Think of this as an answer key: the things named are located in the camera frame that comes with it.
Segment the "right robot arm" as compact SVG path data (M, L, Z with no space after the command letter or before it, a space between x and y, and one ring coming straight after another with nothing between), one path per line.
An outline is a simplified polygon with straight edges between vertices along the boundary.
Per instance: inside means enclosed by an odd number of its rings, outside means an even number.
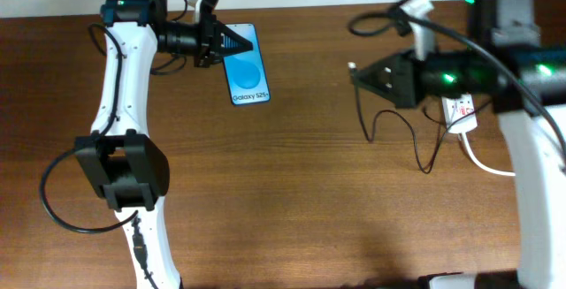
M520 261L514 270L437 273L401 288L562 288L565 285L565 49L544 47L533 0L465 0L465 34L428 19L430 0L377 13L412 48L358 69L356 90L397 110L428 95L489 96L515 173Z

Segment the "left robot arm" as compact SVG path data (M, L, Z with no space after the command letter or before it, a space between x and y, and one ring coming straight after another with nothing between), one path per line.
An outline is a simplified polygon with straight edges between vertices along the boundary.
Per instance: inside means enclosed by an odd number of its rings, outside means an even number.
M253 48L214 15L218 0L188 0L189 23L167 18L167 0L106 0L107 41L100 106L76 157L95 194L106 200L127 238L139 288L181 288L164 221L170 167L149 137L149 77L158 53L191 57L207 68Z

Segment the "blue Galaxy smartphone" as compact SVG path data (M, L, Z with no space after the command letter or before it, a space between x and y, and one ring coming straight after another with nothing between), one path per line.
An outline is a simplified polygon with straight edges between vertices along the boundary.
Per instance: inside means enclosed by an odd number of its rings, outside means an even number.
M224 58L226 81L234 106L267 103L271 100L256 28L251 23L228 24L253 45L251 51Z

